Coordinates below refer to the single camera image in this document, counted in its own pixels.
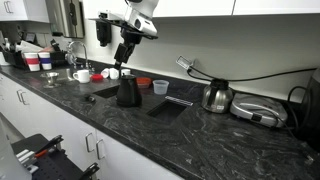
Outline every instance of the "kitchen counter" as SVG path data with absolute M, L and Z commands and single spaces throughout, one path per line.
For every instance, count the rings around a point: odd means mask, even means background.
M 201 108 L 202 84 L 172 80 L 168 95 L 194 104 L 169 124 L 146 114 L 165 101 L 165 96 L 155 95 L 152 88 L 141 91 L 141 107 L 122 108 L 116 105 L 115 97 L 92 95 L 94 103 L 83 98 L 118 85 L 118 80 L 69 82 L 45 89 L 46 82 L 33 73 L 13 67 L 1 67 L 0 72 L 185 179 L 320 178 L 319 155 L 288 132 Z M 315 161 L 310 164 L 302 152 L 311 154 Z

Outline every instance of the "cabinet handle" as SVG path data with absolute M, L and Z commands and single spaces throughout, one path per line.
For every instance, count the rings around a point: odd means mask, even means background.
M 21 98 L 20 98 L 20 93 L 19 93 L 20 91 L 22 91 L 22 90 L 20 89 L 20 90 L 17 91 L 17 96 L 18 96 L 18 98 L 19 98 L 19 101 L 22 102 L 22 100 L 21 100 Z
M 13 13 L 9 8 L 9 3 L 11 3 L 11 2 L 10 1 L 6 1 L 7 7 L 8 7 L 8 11 L 9 11 L 9 13 Z
M 23 94 L 26 94 L 26 92 L 22 92 L 22 93 L 21 93 L 21 100 L 22 100 L 22 103 L 23 103 L 24 105 L 30 105 L 29 103 L 26 103 L 26 101 L 24 100 L 24 98 L 23 98 Z
M 105 156 L 100 157 L 100 152 L 99 152 L 99 143 L 100 143 L 100 142 L 102 142 L 102 141 L 103 141 L 103 139 L 100 139 L 99 141 L 97 141 L 97 144 L 96 144 L 96 148 L 97 148 L 97 157 L 98 157 L 98 159 L 99 159 L 99 160 L 105 157 Z
M 87 151 L 88 151 L 88 152 L 94 151 L 94 149 L 90 150 L 90 148 L 89 148 L 89 140 L 88 140 L 88 137 L 89 137 L 90 135 L 92 135 L 92 133 L 89 133 L 89 134 L 86 135 L 86 145 L 87 145 Z
M 7 1 L 3 2 L 4 8 L 6 9 L 6 12 L 9 13 L 8 8 L 7 8 Z

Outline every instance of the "white wall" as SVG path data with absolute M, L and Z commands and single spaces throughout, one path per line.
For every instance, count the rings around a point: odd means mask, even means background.
M 155 19 L 154 22 L 159 39 L 143 39 L 125 66 L 196 81 L 175 63 L 180 55 L 198 59 L 197 68 L 227 79 L 320 65 L 320 15 Z M 49 32 L 47 24 L 25 25 L 29 31 Z M 97 41 L 94 21 L 85 20 L 85 31 L 82 41 L 87 45 L 89 59 L 114 63 L 114 53 L 122 42 L 119 29 L 113 28 L 112 44 L 104 48 Z M 286 99 L 293 86 L 306 86 L 309 77 L 310 73 L 299 73 L 231 83 L 231 87 Z

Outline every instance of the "black kettle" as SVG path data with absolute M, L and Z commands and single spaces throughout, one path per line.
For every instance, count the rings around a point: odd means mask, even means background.
M 119 106 L 136 107 L 141 105 L 142 97 L 135 76 L 125 75 L 121 77 L 116 97 Z
M 214 113 L 225 113 L 228 111 L 233 99 L 229 82 L 222 79 L 213 79 L 209 86 L 204 88 L 202 107 Z

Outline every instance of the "upper cabinet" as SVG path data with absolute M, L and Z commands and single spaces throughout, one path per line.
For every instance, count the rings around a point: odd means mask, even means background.
M 0 0 L 0 21 L 49 22 L 45 0 Z
M 237 0 L 233 15 L 320 13 L 320 0 Z
M 159 0 L 153 17 L 193 17 L 231 15 L 234 0 Z M 124 15 L 127 4 L 124 0 L 83 0 L 86 19 L 98 18 L 98 12 L 111 10 Z
M 159 0 L 154 17 L 231 15 L 234 0 Z

